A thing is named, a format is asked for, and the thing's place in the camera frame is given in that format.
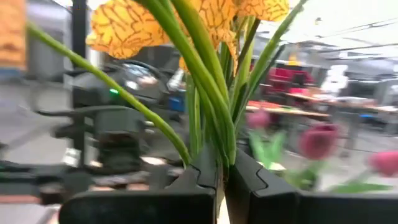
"wall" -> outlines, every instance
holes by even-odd
[[[70,46],[70,13],[65,8],[54,2],[29,1],[27,16],[54,39]],[[66,68],[71,68],[69,59],[41,41],[31,36],[28,36],[27,41],[27,78],[34,78],[37,75],[48,78]]]

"tulip bud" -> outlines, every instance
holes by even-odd
[[[322,160],[333,151],[338,137],[338,128],[334,124],[319,124],[306,130],[300,139],[303,156],[311,160]]]
[[[373,154],[369,158],[369,165],[376,172],[391,177],[398,173],[398,151],[386,151]]]
[[[246,115],[246,122],[251,129],[266,128],[270,123],[269,113],[265,110],[257,110]]]

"green light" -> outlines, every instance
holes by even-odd
[[[115,89],[110,89],[110,92],[111,93],[115,93],[115,94],[119,94],[119,92],[117,90],[115,90]]]

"flower petal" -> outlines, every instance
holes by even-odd
[[[238,16],[255,16],[265,21],[281,21],[289,13],[289,0],[242,0]]]
[[[233,0],[191,0],[191,3],[209,30],[230,30],[230,22],[236,14]]]
[[[332,124],[319,124],[306,130],[300,139],[300,148],[307,159],[322,160],[334,150],[338,129]]]
[[[153,15],[130,0],[112,0],[100,5],[91,18],[94,34],[86,43],[105,50],[116,58],[129,58],[142,47],[169,42],[169,38]]]
[[[369,158],[369,163],[375,171],[386,177],[391,177],[398,173],[398,151],[373,154]]]

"green stem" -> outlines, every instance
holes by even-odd
[[[60,52],[61,54],[67,56],[72,62],[75,62],[81,68],[89,70],[92,74],[103,80],[108,86],[117,90],[122,98],[132,104],[138,111],[143,113],[147,119],[152,121],[171,140],[178,153],[180,154],[185,166],[191,163],[191,157],[189,156],[188,149],[185,147],[184,142],[175,133],[172,127],[170,127],[159,115],[145,107],[106,73],[102,72],[100,69],[87,62],[87,60],[85,60],[83,57],[79,56],[45,32],[41,31],[31,22],[28,22],[27,30],[34,37],[38,38],[51,48],[55,49],[57,52]]]
[[[336,185],[336,186],[332,186],[326,191],[327,192],[333,192],[336,189],[338,189],[341,185],[363,183],[363,182],[365,182],[365,180],[370,178],[371,175],[372,175],[372,172],[370,170],[364,170],[364,171],[360,172],[358,175],[355,175],[354,177],[344,181],[342,184],[339,184],[339,185]]]
[[[221,63],[221,67],[223,68],[225,80],[227,80],[227,78],[228,78],[227,73],[226,73],[226,67],[228,66],[227,56],[230,56],[228,46],[224,42],[222,42],[221,43],[221,52],[220,52],[220,63]]]
[[[253,42],[253,38],[256,35],[256,31],[257,31],[257,28],[260,25],[260,22],[261,22],[261,20],[259,20],[259,19],[256,19],[253,22],[253,24],[251,26],[251,29],[250,29],[250,32],[245,38],[241,54],[239,55],[239,58],[238,58],[238,71],[239,71],[239,68],[241,67],[241,64],[242,64],[242,62],[243,62],[243,60],[244,60],[244,58],[245,58],[245,56],[246,56],[246,54],[247,54],[247,52],[248,52],[248,50],[250,48],[250,45]]]
[[[248,16],[245,16],[243,18],[243,20],[240,22],[238,29],[236,30],[238,40],[240,38],[240,33],[241,33],[243,27],[246,25],[246,22],[248,21],[248,18],[249,18]]]
[[[136,0],[144,5],[156,18],[163,30],[170,37],[174,46],[179,49],[184,57],[185,63],[192,74],[195,86],[198,88],[200,98],[204,93],[207,94],[210,104],[217,109],[217,117],[206,117],[220,124],[223,133],[222,140],[225,142],[225,151],[228,151],[229,164],[233,165],[236,156],[236,138],[234,133],[234,124],[229,114],[229,104],[227,105],[223,95],[220,92],[216,82],[206,68],[198,52],[190,44],[179,26],[176,26],[172,20],[172,16],[163,9],[157,0]]]
[[[185,75],[187,83],[187,109],[189,118],[189,136],[190,136],[190,152],[191,157],[195,158],[201,150],[201,121],[200,121],[200,105],[199,95],[191,75]]]
[[[246,56],[244,60],[241,62],[241,69],[238,70],[238,73],[236,74],[236,77],[234,79],[234,85],[232,89],[232,102],[231,102],[231,114],[233,115],[236,107],[236,102],[239,98],[240,90],[242,86],[247,82],[248,76],[249,76],[249,70],[250,70],[250,64],[251,64],[251,57],[253,53],[253,42],[252,39],[248,39],[248,37],[251,35],[251,27],[255,23],[255,17],[249,17],[248,19],[248,28],[245,31],[244,35],[244,40],[245,40],[245,45],[246,43],[249,42],[249,48],[247,50]]]
[[[196,50],[206,68],[212,74],[225,102],[228,104],[228,91],[223,76],[223,69],[213,48],[210,36],[197,10],[186,0],[171,0],[193,40]]]
[[[245,106],[246,106],[246,103],[248,102],[249,97],[254,93],[254,90],[257,88],[264,72],[266,70],[270,69],[270,67],[271,67],[270,62],[272,60],[270,61],[270,58],[272,57],[275,49],[277,48],[280,38],[285,33],[285,31],[289,28],[291,23],[293,23],[297,14],[299,14],[299,12],[303,8],[303,5],[307,1],[308,0],[300,0],[300,2],[293,8],[292,12],[289,13],[289,15],[284,19],[284,21],[278,27],[275,34],[272,36],[271,40],[268,42],[265,49],[262,51],[262,53],[259,57],[259,60],[256,62],[255,66],[250,74],[245,95],[242,96],[242,102],[238,102],[236,104],[237,106],[234,109],[235,112],[233,113],[234,114],[233,121],[235,124],[235,129],[238,128],[239,120],[241,119],[241,115],[242,115],[243,111],[245,110]]]

